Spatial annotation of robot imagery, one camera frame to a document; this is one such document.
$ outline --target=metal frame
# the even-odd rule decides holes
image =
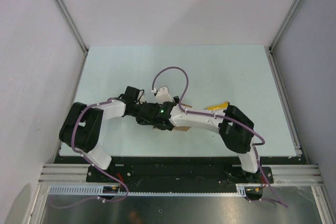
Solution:
[[[88,48],[86,47],[83,39],[80,36],[80,33],[71,18],[63,0],[54,0],[56,5],[58,6],[61,14],[63,15],[65,22],[68,24],[71,32],[80,48],[83,50],[85,54],[88,52]],[[279,70],[276,66],[276,62],[274,61],[273,51],[278,45],[281,37],[289,27],[291,21],[293,20],[295,14],[297,13],[299,7],[303,3],[304,0],[294,0],[289,12],[287,13],[284,21],[281,24],[280,29],[278,30],[274,40],[269,46],[269,51],[267,51],[267,56],[269,60],[269,64],[272,70],[272,74],[275,79],[275,83],[279,92],[279,96],[281,99],[282,106],[285,111],[286,120],[290,127],[291,136],[293,139],[293,143],[297,150],[297,158],[305,157],[304,151],[302,151],[302,145],[300,143],[298,130],[295,126],[295,122],[291,113],[290,105],[287,99],[285,87],[283,85]],[[78,87],[78,83],[80,80],[79,74],[78,82],[74,90],[74,96],[76,94],[76,90]],[[331,208],[331,204],[327,197],[326,189],[323,183],[323,179],[321,177],[318,165],[268,165],[271,167],[274,177],[274,185],[275,186],[311,186],[316,204],[321,216],[322,223],[336,223],[335,216],[333,210]],[[102,184],[98,183],[87,183],[86,175],[88,172],[88,164],[46,164],[42,170],[38,186],[35,192],[34,201],[32,202],[28,216],[25,220],[25,223],[29,224],[38,224],[40,223],[44,207],[47,203],[47,196],[52,189],[53,194],[64,193],[60,188],[63,186],[69,186],[73,188],[100,188]],[[237,185],[237,193],[243,196],[241,190],[241,186]],[[69,191],[71,194],[80,194],[80,191]],[[93,193],[96,195],[99,190],[93,190]]]

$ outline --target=gray wall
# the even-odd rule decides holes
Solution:
[[[305,0],[275,56],[303,145],[336,209],[336,0]]]
[[[83,53],[53,0],[0,6],[0,223],[21,223],[56,151]]]

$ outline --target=wall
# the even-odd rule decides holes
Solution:
[[[0,5],[0,223],[20,223],[56,150],[83,54],[53,0]]]
[[[336,209],[336,0],[305,0],[275,55],[312,163]]]
[[[293,0],[64,0],[88,46],[269,46]]]

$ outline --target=purple wire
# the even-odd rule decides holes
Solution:
[[[178,107],[180,108],[180,110],[182,110],[184,113],[189,113],[189,114],[195,114],[195,115],[205,115],[205,116],[210,116],[210,117],[218,117],[218,118],[223,118],[225,120],[229,120],[233,123],[236,123],[238,124],[239,126],[243,127],[244,129],[248,130],[249,132],[251,132],[253,135],[257,136],[260,140],[261,140],[261,143],[255,143],[255,144],[252,144],[252,147],[254,149],[254,152],[256,154],[256,159],[257,159],[257,164],[258,164],[258,168],[261,172],[261,175],[264,177],[269,189],[272,191],[272,193],[274,194],[274,196],[278,199],[278,200],[275,200],[275,199],[262,199],[262,201],[272,201],[272,202],[276,202],[276,203],[279,203],[281,205],[283,205],[284,207],[288,208],[288,206],[280,199],[280,197],[278,196],[278,194],[274,191],[274,189],[272,188],[271,184],[269,183],[263,169],[261,168],[261,164],[260,164],[260,161],[259,161],[259,155],[258,155],[258,152],[257,152],[257,149],[255,148],[255,146],[258,146],[258,145],[264,145],[265,144],[265,139],[260,136],[257,132],[255,132],[253,129],[251,129],[250,127],[244,125],[243,123],[241,123],[240,121],[237,121],[233,118],[229,118],[228,116],[224,116],[224,115],[216,115],[216,114],[212,114],[212,113],[206,113],[206,112],[197,112],[197,111],[192,111],[192,110],[186,110],[183,108],[182,106],[182,100],[184,98],[184,95],[186,94],[187,90],[188,90],[188,87],[189,87],[189,77],[188,77],[188,74],[186,73],[186,71],[180,67],[175,67],[175,66],[172,66],[172,67],[167,67],[165,69],[162,69],[154,78],[153,80],[153,83],[152,83],[152,90],[155,89],[155,82],[157,80],[157,78],[159,77],[159,75],[161,75],[163,72],[169,70],[169,69],[177,69],[177,70],[180,70],[181,72],[184,73],[185,75],[185,79],[186,79],[186,85],[185,85],[185,88],[184,88],[184,91],[181,95],[181,98],[180,98],[180,102],[178,103]]]
[[[88,105],[85,109],[83,109],[83,111],[80,113],[79,117],[77,118],[77,121],[76,121],[76,123],[75,123],[75,126],[73,127],[72,136],[71,136],[71,148],[72,148],[72,150],[73,150],[74,152],[79,153],[79,154],[80,154],[80,155],[81,155],[81,156],[82,156],[82,157],[83,157],[83,158],[84,158],[90,165],[92,165],[94,168],[96,168],[98,171],[100,171],[101,173],[103,173],[103,174],[106,175],[107,177],[109,177],[109,178],[115,180],[116,182],[120,183],[120,184],[125,188],[125,190],[126,190],[126,194],[125,194],[123,197],[119,198],[119,199],[105,199],[105,198],[100,198],[100,199],[103,200],[103,202],[105,202],[105,201],[106,201],[106,202],[119,202],[119,201],[122,201],[122,200],[124,200],[124,199],[128,196],[129,189],[128,189],[127,185],[126,185],[124,182],[122,182],[121,180],[119,180],[119,179],[113,177],[112,175],[110,175],[110,174],[108,174],[107,172],[105,172],[102,168],[100,168],[100,167],[98,167],[97,165],[95,165],[95,164],[94,164],[94,163],[93,163],[93,162],[92,162],[92,161],[85,155],[85,153],[76,150],[76,148],[75,148],[75,137],[76,137],[76,132],[77,132],[77,129],[78,129],[78,126],[79,126],[79,123],[80,123],[81,119],[83,118],[84,114],[85,114],[90,108],[92,108],[92,107],[94,107],[94,106],[98,106],[98,105],[109,104],[109,103],[111,103],[111,102],[113,102],[113,100],[112,100],[111,98],[109,98],[109,100],[106,101],[106,102],[100,102],[100,103],[91,104],[91,105]],[[73,203],[73,204],[71,204],[71,205],[69,205],[69,206],[62,206],[62,207],[55,206],[51,200],[49,200],[49,203],[50,203],[50,205],[51,205],[52,207],[54,207],[54,208],[57,208],[57,209],[67,209],[67,208],[74,207],[74,206],[76,206],[76,205],[78,205],[78,204],[80,204],[80,203],[83,203],[83,202],[85,202],[85,201],[87,201],[87,200],[89,200],[89,199],[97,199],[97,197],[96,197],[96,196],[95,196],[95,197],[88,197],[88,198],[82,199],[82,200],[80,200],[80,201],[78,201],[78,202],[76,202],[76,203]]]

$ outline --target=purple cable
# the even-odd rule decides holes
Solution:
[[[112,100],[111,98],[109,98],[109,100],[106,101],[106,102],[100,102],[100,103],[91,104],[91,105],[88,105],[85,109],[83,109],[83,111],[80,113],[79,117],[77,118],[77,121],[76,121],[76,123],[75,123],[75,126],[73,127],[72,136],[71,136],[71,148],[72,148],[72,150],[73,150],[74,152],[79,153],[79,154],[80,154],[80,155],[81,155],[81,156],[82,156],[82,157],[83,157],[83,158],[84,158],[90,165],[92,165],[94,168],[96,168],[98,171],[100,171],[101,173],[103,173],[103,174],[106,175],[107,177],[109,177],[109,178],[115,180],[116,182],[120,183],[120,184],[126,189],[126,194],[125,194],[123,197],[121,197],[120,199],[105,199],[105,198],[103,198],[103,199],[102,199],[103,202],[105,202],[105,201],[106,201],[106,202],[119,202],[119,201],[122,201],[122,200],[124,200],[124,199],[128,196],[129,189],[128,189],[127,185],[126,185],[124,182],[122,182],[121,180],[119,180],[119,179],[113,177],[112,175],[110,175],[110,174],[108,174],[107,172],[105,172],[102,168],[100,168],[100,167],[98,167],[97,165],[95,165],[95,164],[94,164],[94,163],[93,163],[93,162],[92,162],[92,161],[85,155],[85,153],[76,150],[76,148],[75,148],[75,137],[76,137],[76,132],[77,132],[77,129],[78,129],[80,120],[83,118],[84,114],[85,114],[90,108],[92,108],[92,107],[94,107],[94,106],[98,106],[98,105],[109,104],[109,103],[111,103],[111,102],[113,102],[113,100]],[[71,205],[69,205],[69,206],[62,206],[62,207],[55,206],[55,205],[52,203],[51,200],[49,200],[49,203],[50,203],[50,205],[51,205],[52,207],[54,207],[54,208],[57,208],[57,209],[67,209],[67,208],[76,206],[76,205],[78,205],[78,204],[80,204],[80,203],[82,203],[82,202],[84,202],[84,201],[89,200],[89,199],[99,199],[99,198],[100,198],[100,197],[96,197],[96,196],[94,196],[94,197],[88,197],[88,198],[82,199],[82,200],[80,200],[80,201],[78,201],[78,202],[76,202],[76,203],[73,203],[73,204],[71,204]]]
[[[258,152],[257,152],[257,149],[255,148],[255,146],[257,145],[264,145],[265,144],[265,140],[262,136],[260,136],[257,132],[255,132],[253,129],[251,129],[250,127],[244,125],[243,123],[233,119],[233,118],[230,118],[228,116],[224,116],[224,115],[216,115],[216,114],[212,114],[212,113],[206,113],[206,112],[196,112],[196,111],[192,111],[192,110],[185,110],[182,106],[182,100],[184,98],[184,95],[186,94],[187,90],[188,90],[188,87],[189,87],[189,77],[188,77],[188,74],[186,73],[186,71],[180,67],[175,67],[175,66],[172,66],[172,67],[167,67],[163,70],[161,70],[154,78],[153,80],[153,83],[152,83],[152,90],[155,89],[155,82],[157,80],[157,78],[159,77],[160,74],[162,74],[163,72],[169,70],[169,69],[177,69],[177,70],[180,70],[181,72],[184,73],[185,75],[185,79],[186,79],[186,85],[185,85],[185,88],[184,88],[184,91],[181,95],[181,98],[180,98],[180,102],[178,103],[178,107],[180,108],[180,110],[182,110],[184,113],[189,113],[189,114],[195,114],[195,115],[205,115],[205,116],[210,116],[210,117],[218,117],[218,118],[223,118],[225,120],[229,120],[233,123],[236,123],[238,124],[239,126],[243,127],[244,129],[248,130],[249,132],[251,132],[253,135],[257,136],[260,140],[261,140],[261,143],[255,143],[255,144],[252,144],[252,147],[254,149],[254,152],[256,154],[256,159],[257,159],[257,164],[258,164],[258,168],[261,172],[261,175],[264,177],[269,189],[272,191],[272,193],[274,194],[274,196],[278,199],[278,200],[275,200],[275,199],[263,199],[263,201],[273,201],[273,202],[277,202],[281,205],[283,205],[284,207],[288,208],[288,206],[280,199],[280,197],[278,196],[278,194],[274,191],[274,189],[272,188],[271,184],[269,183],[267,177],[265,176],[265,173],[263,171],[263,169],[261,168],[261,164],[260,164],[260,161],[259,161],[259,155],[258,155]]]

